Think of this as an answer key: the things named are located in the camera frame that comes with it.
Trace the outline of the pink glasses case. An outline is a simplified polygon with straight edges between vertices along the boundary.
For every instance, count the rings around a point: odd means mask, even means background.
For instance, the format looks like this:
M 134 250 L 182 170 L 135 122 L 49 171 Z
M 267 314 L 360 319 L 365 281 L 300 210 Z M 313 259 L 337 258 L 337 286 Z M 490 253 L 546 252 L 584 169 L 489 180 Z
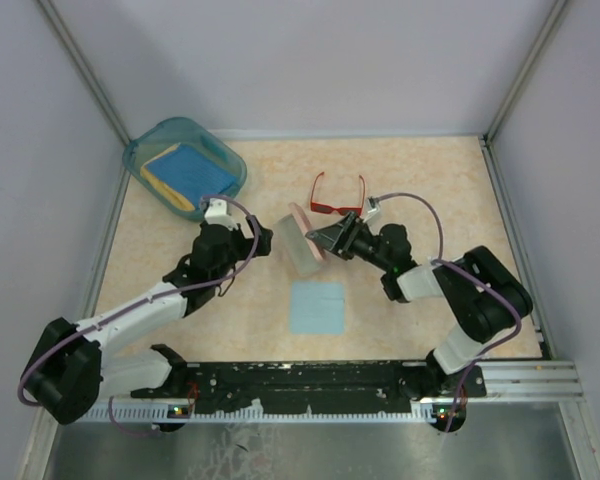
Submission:
M 306 234 L 313 226 L 304 209 L 295 202 L 288 204 L 288 213 L 274 225 L 274 239 L 282 245 L 300 277 L 317 273 L 326 265 L 326 255 Z

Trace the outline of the light blue cleaning cloth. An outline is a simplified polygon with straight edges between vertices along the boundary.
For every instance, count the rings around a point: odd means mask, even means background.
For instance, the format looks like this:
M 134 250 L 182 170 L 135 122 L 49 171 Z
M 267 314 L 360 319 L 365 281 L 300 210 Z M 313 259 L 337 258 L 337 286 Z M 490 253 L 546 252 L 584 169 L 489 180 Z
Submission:
M 335 282 L 294 282 L 290 331 L 295 335 L 340 335 L 345 330 L 345 290 Z

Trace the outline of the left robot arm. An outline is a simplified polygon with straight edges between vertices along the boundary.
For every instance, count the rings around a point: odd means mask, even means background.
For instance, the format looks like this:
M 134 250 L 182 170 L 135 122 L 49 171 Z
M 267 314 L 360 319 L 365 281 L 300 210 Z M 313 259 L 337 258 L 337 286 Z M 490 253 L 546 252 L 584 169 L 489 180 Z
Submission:
M 252 237 L 240 226 L 203 222 L 192 250 L 137 299 L 71 323 L 63 317 L 43 330 L 18 385 L 19 400 L 44 408 L 61 425 L 80 419 L 100 399 L 181 394 L 185 360 L 165 345 L 131 357 L 118 351 L 152 331 L 200 310 L 218 287 L 255 257 L 271 252 L 273 233 L 255 217 Z

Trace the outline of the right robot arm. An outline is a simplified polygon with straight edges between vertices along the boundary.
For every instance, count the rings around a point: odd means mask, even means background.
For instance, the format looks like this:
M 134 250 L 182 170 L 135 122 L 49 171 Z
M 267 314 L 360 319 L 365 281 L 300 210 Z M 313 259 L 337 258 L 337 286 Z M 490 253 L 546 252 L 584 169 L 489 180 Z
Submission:
M 462 371 L 496 342 L 501 332 L 520 328 L 533 310 L 530 294 L 485 246 L 453 262 L 418 264 L 405 226 L 389 223 L 377 234 L 356 214 L 310 230 L 305 237 L 343 260 L 356 257 L 379 268 L 387 298 L 411 303 L 439 297 L 446 301 L 456 325 L 426 357 L 420 394 L 450 395 L 462 383 Z

